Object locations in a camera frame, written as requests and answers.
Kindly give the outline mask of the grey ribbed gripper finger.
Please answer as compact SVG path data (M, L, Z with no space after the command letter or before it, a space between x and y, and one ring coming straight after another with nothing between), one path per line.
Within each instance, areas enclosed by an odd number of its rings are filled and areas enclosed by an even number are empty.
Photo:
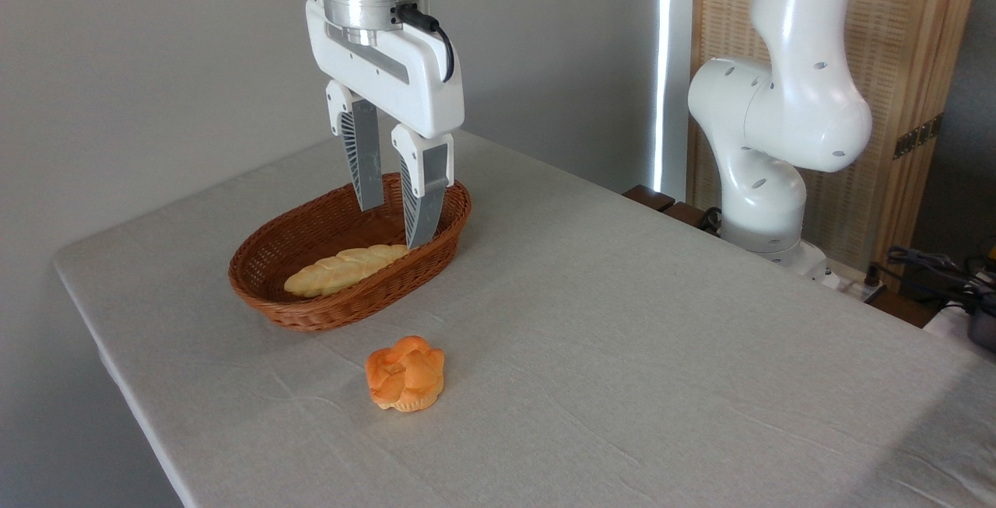
M359 209L380 207L384 189L377 108L338 80L327 84L326 98L331 132L344 142Z
M426 138L399 123L391 142L401 157L405 237L408 249L426 245L437 231L446 189L454 183L451 133Z

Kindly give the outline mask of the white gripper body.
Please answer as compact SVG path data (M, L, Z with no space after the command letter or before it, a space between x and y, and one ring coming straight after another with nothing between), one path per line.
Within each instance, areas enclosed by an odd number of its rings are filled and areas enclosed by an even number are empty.
M327 21L322 0L306 0L310 50L321 72L366 98L389 117L431 138L458 129L464 121L459 66L447 72L443 40L408 23L376 33L373 46L353 43Z

